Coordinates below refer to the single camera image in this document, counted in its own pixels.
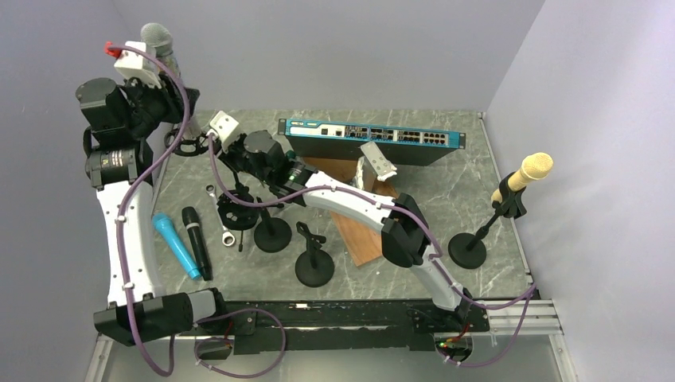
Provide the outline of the silver mesh glitter microphone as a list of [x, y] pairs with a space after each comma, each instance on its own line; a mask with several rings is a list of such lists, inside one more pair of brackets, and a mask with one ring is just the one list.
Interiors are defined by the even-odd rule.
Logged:
[[142, 42], [154, 48], [155, 56], [181, 79], [181, 69], [174, 55], [174, 39], [169, 30], [157, 22], [150, 22], [141, 28], [140, 37]]

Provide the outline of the black handheld microphone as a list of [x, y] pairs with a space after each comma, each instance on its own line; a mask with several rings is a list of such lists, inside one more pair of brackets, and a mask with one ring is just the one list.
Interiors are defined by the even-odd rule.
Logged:
[[213, 267], [210, 262], [205, 237], [202, 232], [201, 219], [197, 210], [192, 206], [184, 207], [181, 211], [181, 218], [188, 233], [197, 269], [205, 281], [212, 281]]

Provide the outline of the shock mount desk stand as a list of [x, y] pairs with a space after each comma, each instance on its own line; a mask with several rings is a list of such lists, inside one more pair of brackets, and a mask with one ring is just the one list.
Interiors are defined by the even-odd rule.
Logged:
[[233, 231], [253, 230], [255, 246], [266, 253], [282, 251], [291, 242], [291, 227], [282, 218], [272, 217], [267, 208], [249, 208], [222, 193], [217, 211], [223, 225]]

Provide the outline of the blue foam microphone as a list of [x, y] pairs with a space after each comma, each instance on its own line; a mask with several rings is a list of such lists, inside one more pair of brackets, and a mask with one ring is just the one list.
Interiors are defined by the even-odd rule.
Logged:
[[173, 252], [174, 257], [181, 264], [181, 267], [185, 273], [191, 279], [199, 279], [201, 277], [201, 273], [198, 270], [193, 257], [179, 237], [174, 227], [173, 221], [166, 214], [157, 213], [152, 216], [152, 224], [155, 230], [165, 240], [166, 244]]

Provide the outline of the clip desk mic stand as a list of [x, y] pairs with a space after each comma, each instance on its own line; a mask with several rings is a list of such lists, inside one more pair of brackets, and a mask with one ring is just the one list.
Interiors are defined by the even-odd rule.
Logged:
[[322, 250], [326, 237], [312, 233], [304, 222], [297, 222], [296, 229], [306, 240], [306, 250], [295, 262], [296, 277], [306, 287], [322, 287], [333, 278], [335, 271], [333, 258]]

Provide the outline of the tripod shock mount stand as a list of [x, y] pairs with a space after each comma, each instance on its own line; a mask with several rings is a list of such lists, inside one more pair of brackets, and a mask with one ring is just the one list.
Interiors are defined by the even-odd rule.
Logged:
[[[174, 151], [176, 155], [187, 158], [196, 157], [199, 154], [204, 154], [206, 152], [205, 134], [201, 134], [198, 138], [182, 139], [178, 148]], [[244, 232], [256, 225], [258, 212], [235, 203], [224, 193], [218, 193], [217, 187], [216, 194], [218, 197], [218, 212], [220, 213], [223, 223], [236, 237], [235, 244], [238, 245], [238, 251], [243, 251]]]

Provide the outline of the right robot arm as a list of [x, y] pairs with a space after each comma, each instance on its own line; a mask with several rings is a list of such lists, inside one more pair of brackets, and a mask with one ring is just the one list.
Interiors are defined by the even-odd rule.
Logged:
[[410, 270], [439, 308], [439, 321], [448, 330], [466, 324], [471, 302], [440, 258], [443, 250], [434, 237], [416, 201], [376, 195], [338, 181], [323, 171], [289, 158], [267, 131], [251, 134], [236, 131], [207, 134], [211, 162], [221, 161], [234, 173], [247, 173], [267, 186], [273, 203], [336, 212], [380, 234], [382, 254], [390, 263]]

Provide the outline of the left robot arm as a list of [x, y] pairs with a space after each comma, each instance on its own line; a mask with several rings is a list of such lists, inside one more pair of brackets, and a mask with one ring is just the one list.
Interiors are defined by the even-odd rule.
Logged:
[[131, 77], [121, 84], [95, 78], [76, 89], [87, 120], [85, 173], [105, 220], [110, 261], [107, 306], [93, 315], [96, 330], [126, 346], [184, 333], [199, 325], [217, 334], [228, 324], [220, 292], [206, 288], [168, 294], [154, 250], [154, 153], [148, 137], [163, 123], [180, 123], [199, 93], [162, 74], [156, 84]]

